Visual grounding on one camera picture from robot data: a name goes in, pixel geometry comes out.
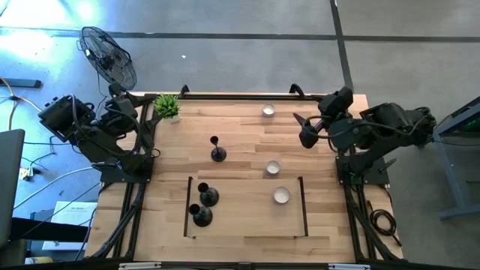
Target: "desk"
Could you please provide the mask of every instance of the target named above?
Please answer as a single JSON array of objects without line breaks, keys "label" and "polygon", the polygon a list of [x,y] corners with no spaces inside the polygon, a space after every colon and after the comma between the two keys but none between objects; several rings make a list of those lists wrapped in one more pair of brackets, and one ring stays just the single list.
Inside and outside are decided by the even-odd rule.
[{"label": "desk", "polygon": [[[311,149],[303,148],[299,142],[300,127],[292,116],[292,113],[318,115],[316,102],[179,102],[181,121],[177,124],[161,121],[155,133],[155,148],[161,150],[161,156],[155,160],[154,174],[145,193],[136,261],[354,262],[344,189],[338,184],[335,170],[335,153],[325,140]],[[274,118],[261,116],[261,109],[267,103],[275,106]],[[367,108],[365,95],[356,94],[349,111],[358,118],[359,112]],[[227,151],[224,162],[216,163],[210,158],[213,145],[209,138],[213,135],[219,137],[218,145]],[[133,144],[133,134],[119,142],[124,149],[130,149]],[[190,176],[200,180],[268,181],[271,179],[264,176],[263,170],[270,160],[279,161],[282,166],[277,179],[303,177],[308,237],[184,237]],[[87,255],[100,248],[119,222],[124,192],[125,184],[115,183],[100,195]],[[384,190],[366,186],[365,193],[375,209],[392,212]],[[130,230],[127,227],[123,251],[128,245]],[[362,229],[359,235],[366,254]],[[381,236],[381,239],[395,255],[402,257],[393,238]]]}]

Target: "green plant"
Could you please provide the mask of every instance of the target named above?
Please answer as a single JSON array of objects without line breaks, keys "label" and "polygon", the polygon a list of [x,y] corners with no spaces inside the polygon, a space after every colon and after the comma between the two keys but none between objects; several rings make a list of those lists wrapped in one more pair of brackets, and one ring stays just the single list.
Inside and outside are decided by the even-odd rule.
[{"label": "green plant", "polygon": [[174,94],[161,94],[155,101],[155,111],[165,119],[177,116],[180,110],[178,98],[179,96]]}]

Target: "white paper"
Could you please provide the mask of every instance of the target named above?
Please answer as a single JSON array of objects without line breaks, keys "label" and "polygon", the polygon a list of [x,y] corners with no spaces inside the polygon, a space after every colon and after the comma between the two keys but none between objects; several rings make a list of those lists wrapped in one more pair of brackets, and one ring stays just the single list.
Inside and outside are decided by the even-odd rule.
[{"label": "white paper", "polygon": [[[69,202],[57,202],[54,213],[64,208]],[[61,210],[52,217],[53,223],[78,225],[88,221],[92,216],[92,212],[97,208],[96,202],[73,202],[67,208]],[[88,227],[89,222],[85,222],[82,226]],[[78,251],[82,247],[82,243],[70,242],[54,242],[45,241],[42,250],[44,251]]]}]

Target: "gray floor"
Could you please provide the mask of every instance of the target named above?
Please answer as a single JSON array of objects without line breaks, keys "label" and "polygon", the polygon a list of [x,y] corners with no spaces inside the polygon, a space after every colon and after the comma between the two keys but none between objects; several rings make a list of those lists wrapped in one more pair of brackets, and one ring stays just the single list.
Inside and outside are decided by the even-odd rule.
[{"label": "gray floor", "polygon": [[[337,4],[345,35],[480,35],[478,1],[338,0]],[[46,9],[54,12],[41,12]],[[84,25],[117,32],[335,34],[327,0],[11,0],[0,17],[0,26],[10,27],[80,29]],[[15,89],[38,105],[69,93],[97,103],[101,99],[97,76],[77,50],[76,40],[29,32],[0,36],[0,76],[42,80],[40,90]],[[188,84],[192,91],[286,92],[291,83],[298,83],[306,92],[325,93],[344,84],[336,41],[117,41],[132,55],[139,79],[135,91],[178,91]],[[480,43],[346,43],[355,92],[366,94],[370,105],[428,106],[438,119],[479,96],[479,50]],[[102,79],[100,84],[106,93],[107,84]],[[10,101],[0,106],[4,129],[10,106]],[[47,142],[50,136],[38,124],[33,108],[24,103],[16,110],[13,127],[25,129],[25,140],[31,142]],[[26,145],[23,155],[36,158],[48,151],[48,146]],[[41,161],[48,172],[32,182],[19,182],[17,202],[56,176],[89,165],[68,146],[56,146],[55,151],[56,157]],[[388,173],[405,257],[418,263],[480,268],[480,215],[450,221],[437,217],[454,201],[434,146],[421,151],[402,148],[388,157],[398,158]],[[14,214],[28,217],[30,212],[53,208],[58,200],[72,200],[98,177],[88,171],[64,178]],[[94,200],[97,192],[81,200]]]}]

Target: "electric fan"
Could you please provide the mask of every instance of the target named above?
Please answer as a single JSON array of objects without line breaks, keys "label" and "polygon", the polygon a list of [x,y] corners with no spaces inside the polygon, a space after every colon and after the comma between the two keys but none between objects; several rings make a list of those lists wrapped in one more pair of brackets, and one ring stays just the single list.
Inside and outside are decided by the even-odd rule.
[{"label": "electric fan", "polygon": [[118,83],[123,90],[131,90],[137,84],[130,53],[105,31],[91,26],[82,28],[80,46],[90,64],[107,82]]}]

